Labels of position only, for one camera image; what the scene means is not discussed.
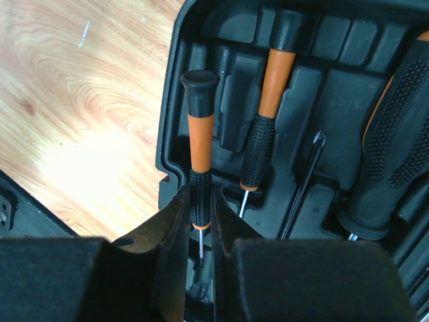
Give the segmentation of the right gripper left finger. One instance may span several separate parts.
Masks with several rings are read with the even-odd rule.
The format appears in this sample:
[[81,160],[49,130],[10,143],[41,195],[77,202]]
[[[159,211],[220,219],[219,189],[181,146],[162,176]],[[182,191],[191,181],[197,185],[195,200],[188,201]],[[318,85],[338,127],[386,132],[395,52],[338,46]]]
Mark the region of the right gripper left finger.
[[114,242],[1,240],[2,321],[182,321],[189,190]]

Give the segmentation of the black-handled screwdriver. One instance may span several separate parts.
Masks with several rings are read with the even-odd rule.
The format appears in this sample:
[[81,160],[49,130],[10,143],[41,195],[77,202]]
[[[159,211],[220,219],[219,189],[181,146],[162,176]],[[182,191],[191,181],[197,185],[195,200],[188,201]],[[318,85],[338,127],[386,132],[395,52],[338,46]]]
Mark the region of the black-handled screwdriver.
[[396,205],[428,172],[428,32],[416,38],[383,90],[362,150],[359,179],[338,214],[353,242],[384,238]]

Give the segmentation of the black plastic tool case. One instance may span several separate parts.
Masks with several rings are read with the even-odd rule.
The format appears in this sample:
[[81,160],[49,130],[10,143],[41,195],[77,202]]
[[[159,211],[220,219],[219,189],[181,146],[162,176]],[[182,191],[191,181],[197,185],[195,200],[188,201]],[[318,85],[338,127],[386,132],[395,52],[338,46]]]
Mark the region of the black plastic tool case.
[[[269,160],[256,191],[245,191],[241,167],[261,98],[275,15],[304,14],[296,57],[274,119]],[[174,23],[160,112],[156,166],[164,208],[190,177],[188,108],[180,77],[190,70],[218,75],[211,174],[232,211],[265,239],[373,242],[390,256],[415,321],[428,320],[428,172],[396,205],[387,235],[350,241],[338,214],[363,167],[362,137],[391,76],[410,46],[428,32],[427,1],[185,1]],[[288,239],[278,239],[316,133],[327,141]],[[204,264],[198,231],[190,227],[185,318],[214,318],[210,227]]]

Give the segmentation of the small brown-handled screwdriver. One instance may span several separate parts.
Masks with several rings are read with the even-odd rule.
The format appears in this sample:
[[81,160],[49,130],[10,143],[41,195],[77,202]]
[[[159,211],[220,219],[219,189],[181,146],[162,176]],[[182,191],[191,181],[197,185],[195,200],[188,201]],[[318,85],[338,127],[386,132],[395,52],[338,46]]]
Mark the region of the small brown-handled screwdriver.
[[193,228],[198,231],[200,264],[204,264],[204,232],[210,227],[214,107],[220,78],[209,70],[190,70],[180,80],[188,108],[190,216]]

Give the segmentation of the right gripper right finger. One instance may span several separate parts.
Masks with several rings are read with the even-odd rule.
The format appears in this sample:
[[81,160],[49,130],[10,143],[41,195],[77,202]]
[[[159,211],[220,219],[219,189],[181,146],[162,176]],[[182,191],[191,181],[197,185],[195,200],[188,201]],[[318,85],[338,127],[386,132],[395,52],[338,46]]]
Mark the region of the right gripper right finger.
[[272,240],[210,198],[216,321],[415,321],[389,254],[368,241]]

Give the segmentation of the orange-black precision screwdriver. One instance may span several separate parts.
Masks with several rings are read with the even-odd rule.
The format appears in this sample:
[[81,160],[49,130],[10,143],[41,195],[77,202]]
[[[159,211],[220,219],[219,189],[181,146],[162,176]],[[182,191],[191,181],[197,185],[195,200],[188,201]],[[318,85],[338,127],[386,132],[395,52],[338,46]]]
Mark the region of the orange-black precision screwdriver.
[[251,125],[241,167],[240,186],[245,193],[239,210],[240,218],[244,218],[249,193],[258,189],[265,173],[274,119],[296,57],[296,40],[305,24],[304,14],[297,11],[279,10],[275,15],[259,107]]

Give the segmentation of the orange-handled screwdriver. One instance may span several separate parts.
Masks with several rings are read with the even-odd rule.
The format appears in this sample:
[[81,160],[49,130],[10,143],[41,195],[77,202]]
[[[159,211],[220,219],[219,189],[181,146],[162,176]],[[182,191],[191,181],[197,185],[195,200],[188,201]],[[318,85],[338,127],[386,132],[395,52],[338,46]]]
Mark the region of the orange-handled screwdriver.
[[286,211],[284,221],[278,234],[278,239],[280,240],[288,239],[291,235],[296,219],[300,212],[302,201],[306,196],[306,190],[310,183],[310,179],[312,178],[316,165],[318,164],[318,160],[320,158],[326,141],[326,131],[324,129],[319,130],[314,136],[311,149],[308,153],[305,166],[298,182],[299,185],[294,192],[292,201]]

